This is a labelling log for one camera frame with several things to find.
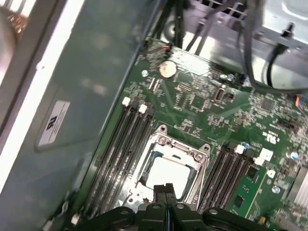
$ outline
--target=microchip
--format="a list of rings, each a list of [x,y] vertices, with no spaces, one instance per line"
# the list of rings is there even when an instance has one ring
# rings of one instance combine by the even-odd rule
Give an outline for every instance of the microchip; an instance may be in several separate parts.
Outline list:
[[[296,162],[292,159],[286,159],[285,163],[289,166],[289,167],[294,167],[296,165]]]
[[[231,127],[231,130],[232,131],[237,131],[239,129],[239,126],[236,126],[236,125],[233,125],[232,127]]]
[[[246,150],[245,155],[248,157],[253,157],[254,155],[254,151],[252,151],[251,149]]]
[[[284,168],[281,168],[281,169],[279,170],[279,172],[280,172],[281,174],[284,174],[285,171],[286,171],[286,169],[284,169]]]
[[[190,129],[190,127],[185,126],[185,127],[184,127],[184,129],[183,129],[183,131],[185,131],[185,132],[189,132],[189,129]]]
[[[261,105],[261,108],[265,111],[270,111],[273,106],[273,101],[265,99]]]
[[[227,100],[233,100],[234,97],[235,97],[235,95],[233,93],[231,93],[231,92],[228,92],[228,93],[225,94],[225,98]]]
[[[283,174],[283,175],[288,175],[288,174],[289,174],[289,171],[288,171],[287,169],[285,169],[285,168],[281,168],[281,169],[279,170],[279,172],[280,172],[281,174]]]
[[[234,119],[234,122],[236,123],[236,124],[241,124],[242,123],[242,119],[241,118],[235,118]]]
[[[253,180],[256,177],[257,172],[258,172],[258,169],[255,169],[254,167],[251,166],[248,169],[246,175]]]
[[[236,196],[235,200],[234,200],[234,204],[236,207],[240,208],[243,204],[243,199],[240,196]]]
[[[277,120],[277,124],[285,129],[293,131],[294,133],[296,133],[299,128],[299,124],[297,122],[283,118],[279,118]]]

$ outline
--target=heatsink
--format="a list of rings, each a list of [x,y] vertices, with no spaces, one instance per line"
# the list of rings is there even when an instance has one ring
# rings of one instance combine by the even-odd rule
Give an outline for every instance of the heatsink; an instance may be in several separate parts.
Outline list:
[[[289,192],[288,199],[294,204],[308,209],[308,169],[302,167]]]

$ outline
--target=resistor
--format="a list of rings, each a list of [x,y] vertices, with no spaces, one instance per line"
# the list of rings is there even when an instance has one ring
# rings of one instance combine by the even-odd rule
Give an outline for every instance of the resistor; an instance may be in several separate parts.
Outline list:
[[[298,211],[293,211],[292,214],[293,214],[294,217],[297,217],[297,218],[301,218],[302,217],[302,214],[300,212],[298,212]]]

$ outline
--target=metal case panel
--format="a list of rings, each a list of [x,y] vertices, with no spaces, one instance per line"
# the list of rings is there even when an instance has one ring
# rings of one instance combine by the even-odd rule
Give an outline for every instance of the metal case panel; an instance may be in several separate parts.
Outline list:
[[[84,3],[1,192],[0,230],[38,230],[80,186],[159,5]],[[57,101],[70,102],[69,108],[54,142],[39,146]]]

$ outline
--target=white label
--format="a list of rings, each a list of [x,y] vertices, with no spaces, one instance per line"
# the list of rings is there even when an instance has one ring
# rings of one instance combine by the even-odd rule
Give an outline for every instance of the white label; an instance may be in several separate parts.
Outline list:
[[[70,102],[57,101],[48,119],[44,132],[39,140],[39,146],[53,143],[57,137]]]
[[[268,150],[266,148],[262,148],[259,157],[262,158],[263,160],[270,161],[273,155],[274,155],[273,151]]]

